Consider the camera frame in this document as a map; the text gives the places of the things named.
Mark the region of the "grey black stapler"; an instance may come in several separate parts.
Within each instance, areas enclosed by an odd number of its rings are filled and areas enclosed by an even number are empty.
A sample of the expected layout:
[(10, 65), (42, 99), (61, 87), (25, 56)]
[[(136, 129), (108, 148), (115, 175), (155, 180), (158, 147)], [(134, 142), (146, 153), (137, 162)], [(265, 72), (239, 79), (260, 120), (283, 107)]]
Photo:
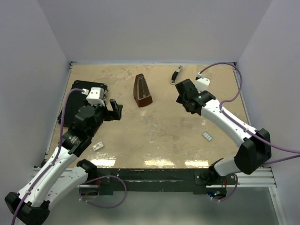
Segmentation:
[(174, 73), (172, 74), (171, 79), (170, 79), (170, 84), (171, 84), (171, 85), (174, 85), (174, 84), (176, 83), (176, 78), (177, 78), (177, 76), (180, 74), (180, 72), (182, 71), (182, 69), (183, 69), (183, 66), (180, 65), (180, 66), (178, 66), (177, 69), (174, 71)]

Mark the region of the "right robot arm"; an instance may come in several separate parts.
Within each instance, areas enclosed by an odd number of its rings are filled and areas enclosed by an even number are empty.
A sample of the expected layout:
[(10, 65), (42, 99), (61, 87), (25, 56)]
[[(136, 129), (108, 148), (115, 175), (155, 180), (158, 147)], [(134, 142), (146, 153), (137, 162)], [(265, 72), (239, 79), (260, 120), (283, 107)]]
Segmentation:
[(222, 158), (211, 164), (201, 174), (208, 185), (220, 184), (227, 175), (233, 173), (252, 174), (271, 158), (269, 132), (239, 120), (224, 107), (214, 95), (206, 90), (198, 90), (190, 79), (175, 85), (178, 91), (177, 103), (191, 114), (198, 114), (218, 126), (239, 148), (234, 157)]

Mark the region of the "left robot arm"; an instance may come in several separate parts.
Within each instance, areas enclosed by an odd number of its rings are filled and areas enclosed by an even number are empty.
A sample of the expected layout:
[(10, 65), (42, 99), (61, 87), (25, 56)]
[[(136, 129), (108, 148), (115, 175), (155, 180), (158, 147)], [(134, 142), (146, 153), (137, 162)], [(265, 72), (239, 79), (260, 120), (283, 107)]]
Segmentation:
[(69, 175), (61, 175), (91, 145), (104, 121), (121, 119), (123, 106), (114, 99), (110, 104), (112, 110), (105, 104), (86, 103), (80, 107), (54, 153), (34, 178), (18, 192), (7, 194), (5, 202), (14, 219), (26, 225), (41, 225), (60, 198), (80, 184), (96, 181), (97, 167), (86, 159), (79, 161)]

